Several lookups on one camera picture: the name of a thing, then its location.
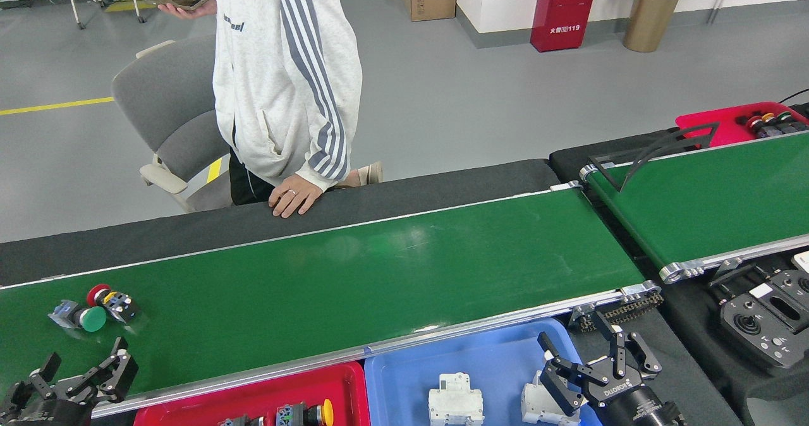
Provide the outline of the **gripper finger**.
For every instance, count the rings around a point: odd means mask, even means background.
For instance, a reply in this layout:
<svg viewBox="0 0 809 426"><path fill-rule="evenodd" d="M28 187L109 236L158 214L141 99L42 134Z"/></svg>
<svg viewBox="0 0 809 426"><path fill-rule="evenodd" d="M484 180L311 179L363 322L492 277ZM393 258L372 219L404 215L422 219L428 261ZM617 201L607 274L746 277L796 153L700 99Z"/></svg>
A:
<svg viewBox="0 0 809 426"><path fill-rule="evenodd" d="M545 332L538 334L537 342L545 352L550 353L550 359L546 360L540 373L540 382L548 389L552 399L564 414L572 417L584 402L583 395L569 389L568 383L574 382L580 388L584 388L589 382L604 385L604 375L588 365L574 363L561 357Z"/></svg>
<svg viewBox="0 0 809 426"><path fill-rule="evenodd" d="M80 376L61 380L60 398L90 406L102 401L122 402L138 373L138 364L128 348L127 340L117 337L110 356L103 362Z"/></svg>
<svg viewBox="0 0 809 426"><path fill-rule="evenodd" d="M12 383L2 400L2 408L26 408L34 402L53 400L57 395L51 386L53 377L61 365L61 358L52 352L43 366L35 369L28 378Z"/></svg>
<svg viewBox="0 0 809 426"><path fill-rule="evenodd" d="M593 322L604 339L609 341L609 354L590 363L590 380L598 386L639 386L662 372L662 365L638 332L625 332L595 312Z"/></svg>

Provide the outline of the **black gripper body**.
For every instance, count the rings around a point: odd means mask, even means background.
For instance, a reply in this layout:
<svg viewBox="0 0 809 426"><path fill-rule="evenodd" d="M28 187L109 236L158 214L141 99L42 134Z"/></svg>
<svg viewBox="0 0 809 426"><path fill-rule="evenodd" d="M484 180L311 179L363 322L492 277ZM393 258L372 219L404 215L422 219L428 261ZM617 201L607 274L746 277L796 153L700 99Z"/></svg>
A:
<svg viewBox="0 0 809 426"><path fill-rule="evenodd" d="M94 406L92 392L72 397L56 394L31 403L6 398L2 402L2 425L89 425Z"/></svg>
<svg viewBox="0 0 809 426"><path fill-rule="evenodd" d="M687 425L674 402L662 402L645 385L657 374L630 372L621 379L607 378L605 385L585 380L585 398L604 425Z"/></svg>

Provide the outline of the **person's left hand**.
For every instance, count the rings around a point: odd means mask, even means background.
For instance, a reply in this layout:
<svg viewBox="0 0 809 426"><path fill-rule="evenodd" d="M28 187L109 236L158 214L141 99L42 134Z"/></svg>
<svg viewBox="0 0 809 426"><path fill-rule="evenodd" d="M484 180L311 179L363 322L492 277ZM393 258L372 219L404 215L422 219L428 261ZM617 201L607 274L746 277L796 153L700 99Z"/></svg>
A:
<svg viewBox="0 0 809 426"><path fill-rule="evenodd" d="M273 216L289 218L295 212L305 214L323 193L324 191L311 181L293 174L279 186L274 187L268 204L272 208Z"/></svg>

